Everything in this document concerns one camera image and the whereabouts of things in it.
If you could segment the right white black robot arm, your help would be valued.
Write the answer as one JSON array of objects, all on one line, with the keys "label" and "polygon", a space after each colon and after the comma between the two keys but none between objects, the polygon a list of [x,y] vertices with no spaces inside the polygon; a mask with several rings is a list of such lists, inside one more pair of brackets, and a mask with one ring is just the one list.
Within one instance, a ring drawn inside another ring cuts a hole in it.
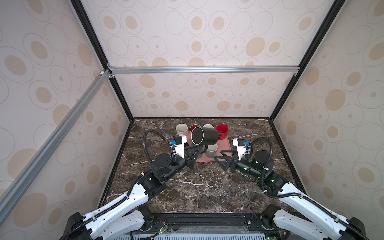
[{"label": "right white black robot arm", "polygon": [[222,152],[215,161],[224,171],[238,171],[257,181],[269,198],[279,200],[301,214],[297,217],[276,206],[269,206],[261,218],[265,229],[274,226],[307,240],[366,240],[364,224],[357,218],[348,219],[324,207],[284,177],[273,171],[274,161],[267,151],[255,152],[248,160],[237,154],[231,157]]}]

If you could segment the left black corner post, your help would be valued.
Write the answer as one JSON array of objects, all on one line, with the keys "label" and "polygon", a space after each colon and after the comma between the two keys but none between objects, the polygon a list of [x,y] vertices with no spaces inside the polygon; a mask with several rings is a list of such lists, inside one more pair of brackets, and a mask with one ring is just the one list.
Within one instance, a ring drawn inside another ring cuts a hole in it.
[{"label": "left black corner post", "polygon": [[[74,8],[75,13],[76,13],[77,17],[79,18],[80,23],[81,23],[83,29],[85,30],[86,35],[87,35],[87,37],[88,37],[88,39],[89,39],[89,41],[93,47],[94,52],[97,55],[99,62],[101,63],[103,69],[108,70],[108,71],[110,71],[110,73],[112,73],[111,72],[112,68],[109,65],[109,61],[105,55],[105,52],[104,52],[103,47],[101,45],[101,42],[99,41],[99,38],[96,35],[96,32],[93,28],[93,25],[90,21],[90,18],[88,17],[88,14],[86,13],[86,10],[85,10],[85,7],[84,7],[82,1],[70,0],[70,3],[72,5],[72,7]],[[125,114],[127,115],[129,121],[132,122],[135,118],[133,117],[133,114],[132,114],[132,112],[131,112],[128,104],[127,104],[127,101],[123,95],[122,89],[120,88],[120,85],[119,85],[116,77],[114,75],[112,75],[112,77],[109,77],[109,80],[110,80],[110,83],[111,83],[117,97],[118,97],[120,104],[123,107]]]}]

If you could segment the horizontal aluminium frame bar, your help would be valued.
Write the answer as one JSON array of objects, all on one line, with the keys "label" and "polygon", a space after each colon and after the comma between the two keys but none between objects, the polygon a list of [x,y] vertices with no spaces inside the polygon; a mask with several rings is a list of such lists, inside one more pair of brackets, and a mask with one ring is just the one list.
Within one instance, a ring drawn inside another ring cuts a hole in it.
[{"label": "horizontal aluminium frame bar", "polygon": [[297,73],[299,66],[111,67],[113,74]]}]

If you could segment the left slanted aluminium bar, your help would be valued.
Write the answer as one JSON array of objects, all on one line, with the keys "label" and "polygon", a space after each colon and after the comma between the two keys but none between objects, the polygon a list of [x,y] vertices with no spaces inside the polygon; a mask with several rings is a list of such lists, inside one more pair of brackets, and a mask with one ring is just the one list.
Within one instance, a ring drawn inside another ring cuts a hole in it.
[{"label": "left slanted aluminium bar", "polygon": [[21,173],[10,185],[1,198],[1,225],[4,224],[12,210],[16,207],[64,137],[68,134],[69,130],[71,130],[85,108],[89,105],[97,91],[104,82],[109,79],[110,75],[111,71],[108,69],[103,70],[103,73],[98,75],[87,91],[81,96],[74,107],[70,109],[69,113],[64,117],[59,126],[52,132],[42,147],[36,152],[30,162],[23,168]]}]

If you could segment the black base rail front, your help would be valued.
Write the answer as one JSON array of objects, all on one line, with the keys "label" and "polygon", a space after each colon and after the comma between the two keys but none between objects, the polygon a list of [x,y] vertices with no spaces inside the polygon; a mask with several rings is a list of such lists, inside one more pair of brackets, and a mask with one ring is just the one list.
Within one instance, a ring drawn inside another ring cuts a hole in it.
[{"label": "black base rail front", "polygon": [[113,240],[124,236],[130,240],[158,240],[162,234],[172,239],[212,240],[220,237],[249,240],[257,234],[263,239],[283,240],[290,233],[306,240],[333,239],[321,224],[316,225],[275,205],[257,214],[153,214],[146,206],[123,217],[113,212],[89,213],[88,217],[76,213],[69,218],[65,232],[70,230],[73,233],[69,240]]}]

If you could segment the grey mug back row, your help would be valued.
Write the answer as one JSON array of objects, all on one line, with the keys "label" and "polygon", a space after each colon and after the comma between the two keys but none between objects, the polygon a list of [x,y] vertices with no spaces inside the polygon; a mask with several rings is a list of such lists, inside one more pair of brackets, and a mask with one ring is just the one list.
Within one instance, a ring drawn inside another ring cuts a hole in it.
[{"label": "grey mug back row", "polygon": [[218,144],[208,145],[206,150],[206,156],[208,158],[214,158],[218,150]]}]

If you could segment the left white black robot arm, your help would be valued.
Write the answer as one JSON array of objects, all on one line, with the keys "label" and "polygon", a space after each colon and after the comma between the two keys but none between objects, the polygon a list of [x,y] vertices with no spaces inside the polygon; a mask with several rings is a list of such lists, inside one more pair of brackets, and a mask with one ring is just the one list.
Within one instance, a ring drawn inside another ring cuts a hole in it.
[{"label": "left white black robot arm", "polygon": [[170,144],[171,154],[149,158],[150,168],[141,173],[128,191],[112,202],[85,215],[75,213],[68,219],[63,240],[107,240],[120,234],[136,231],[151,219],[144,208],[149,200],[166,188],[166,182],[183,168],[192,169],[198,155],[206,146]]}]

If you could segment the black corner post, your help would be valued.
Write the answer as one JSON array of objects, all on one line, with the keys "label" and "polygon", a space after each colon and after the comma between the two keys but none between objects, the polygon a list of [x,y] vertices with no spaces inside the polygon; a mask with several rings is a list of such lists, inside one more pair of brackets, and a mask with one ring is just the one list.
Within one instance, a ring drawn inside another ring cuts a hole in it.
[{"label": "black corner post", "polygon": [[330,7],[330,10],[325,15],[324,20],[321,22],[320,27],[318,31],[315,34],[314,39],[312,40],[311,44],[309,45],[309,48],[307,49],[306,53],[304,54],[303,59],[301,60],[299,64],[299,70],[298,72],[293,75],[291,80],[289,81],[288,86],[286,87],[285,91],[283,92],[280,100],[278,101],[278,104],[276,105],[274,111],[272,112],[271,116],[269,117],[269,120],[271,123],[275,121],[278,114],[281,112],[284,104],[286,103],[287,99],[291,95],[293,89],[297,85],[297,82],[299,81],[301,75],[304,73],[304,70],[307,68],[308,64],[310,63],[312,57],[314,56],[315,52],[318,50],[320,44],[322,43],[324,37],[330,30],[332,24],[336,20],[339,12],[343,8],[347,1],[346,0],[337,0],[332,1],[332,5]]},{"label": "black corner post", "polygon": [[[112,68],[109,65],[109,61],[105,55],[105,52],[104,52],[103,47],[101,45],[101,42],[99,41],[99,38],[96,35],[96,32],[93,28],[93,25],[90,21],[90,18],[88,17],[88,14],[86,13],[86,10],[85,10],[85,7],[84,7],[82,1],[70,0],[70,3],[72,5],[72,7],[74,8],[75,13],[76,13],[77,17],[79,18],[80,23],[81,23],[83,29],[85,30],[86,35],[87,35],[87,37],[88,37],[88,39],[89,39],[89,41],[93,47],[94,52],[97,55],[99,62],[101,63],[103,69],[108,70],[108,71],[110,71],[110,73],[112,73],[111,72]],[[135,118],[133,117],[133,114],[132,114],[132,112],[131,112],[128,104],[127,104],[127,101],[123,95],[122,89],[120,88],[120,85],[119,85],[116,77],[114,75],[112,75],[112,77],[109,77],[109,80],[110,80],[110,83],[111,83],[117,97],[118,97],[120,104],[123,107],[125,114],[127,115],[129,121],[132,122]]]}]

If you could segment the white ribbed-bottom mug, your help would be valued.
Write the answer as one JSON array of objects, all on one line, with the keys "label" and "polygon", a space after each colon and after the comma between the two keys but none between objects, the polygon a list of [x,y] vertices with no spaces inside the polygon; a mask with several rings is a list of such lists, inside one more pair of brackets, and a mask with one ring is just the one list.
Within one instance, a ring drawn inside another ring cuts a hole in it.
[{"label": "white ribbed-bottom mug", "polygon": [[203,128],[210,128],[210,129],[214,129],[214,126],[211,125],[211,124],[205,124],[203,125]]}]

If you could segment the right black corner post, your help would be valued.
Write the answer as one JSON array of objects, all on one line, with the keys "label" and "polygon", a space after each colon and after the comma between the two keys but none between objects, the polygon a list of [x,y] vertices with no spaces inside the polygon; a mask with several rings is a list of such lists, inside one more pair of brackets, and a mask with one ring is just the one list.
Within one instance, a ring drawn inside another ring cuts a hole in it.
[{"label": "right black corner post", "polygon": [[306,53],[304,54],[303,59],[301,60],[299,64],[299,70],[298,72],[293,75],[291,80],[289,81],[288,86],[286,87],[285,91],[283,92],[280,100],[278,101],[278,104],[276,105],[274,111],[272,112],[271,116],[269,117],[269,120],[271,123],[275,121],[278,114],[281,112],[284,104],[286,103],[287,99],[291,95],[293,89],[297,85],[297,82],[299,81],[301,75],[304,73],[304,70],[307,68],[308,64],[310,63],[312,57],[314,56],[315,52],[318,50],[320,44],[322,43],[324,37],[330,30],[332,24],[336,20],[339,12],[343,8],[347,1],[346,0],[337,0],[332,1],[332,5],[330,7],[330,10],[325,15],[324,20],[321,22],[320,27],[318,31],[315,34],[314,39],[312,40],[311,44],[309,45],[309,48],[307,49]]}]

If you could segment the pale pink mug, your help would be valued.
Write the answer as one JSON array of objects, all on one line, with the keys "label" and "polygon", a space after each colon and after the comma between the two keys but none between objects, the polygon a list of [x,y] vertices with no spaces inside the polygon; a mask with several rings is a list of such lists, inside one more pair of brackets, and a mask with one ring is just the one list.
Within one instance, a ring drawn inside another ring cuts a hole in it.
[{"label": "pale pink mug", "polygon": [[178,124],[176,126],[177,135],[187,136],[188,134],[188,126],[186,124]]}]

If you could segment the black mug white rim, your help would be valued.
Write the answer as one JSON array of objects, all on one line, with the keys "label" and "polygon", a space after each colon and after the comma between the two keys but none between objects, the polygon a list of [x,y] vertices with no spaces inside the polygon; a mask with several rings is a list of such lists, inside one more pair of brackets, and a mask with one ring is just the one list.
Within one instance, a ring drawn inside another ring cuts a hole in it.
[{"label": "black mug white rim", "polygon": [[214,145],[219,140],[216,129],[196,127],[191,132],[191,140],[194,145]]}]

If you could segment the cream mug red inside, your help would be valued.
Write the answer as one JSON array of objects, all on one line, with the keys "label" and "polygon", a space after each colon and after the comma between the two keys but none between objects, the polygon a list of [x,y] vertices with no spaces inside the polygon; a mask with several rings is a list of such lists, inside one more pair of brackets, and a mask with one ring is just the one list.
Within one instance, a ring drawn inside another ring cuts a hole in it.
[{"label": "cream mug red inside", "polygon": [[196,127],[199,127],[200,125],[192,125],[192,126],[190,126],[190,132],[192,132],[193,130],[194,130],[194,128],[196,128]]}]

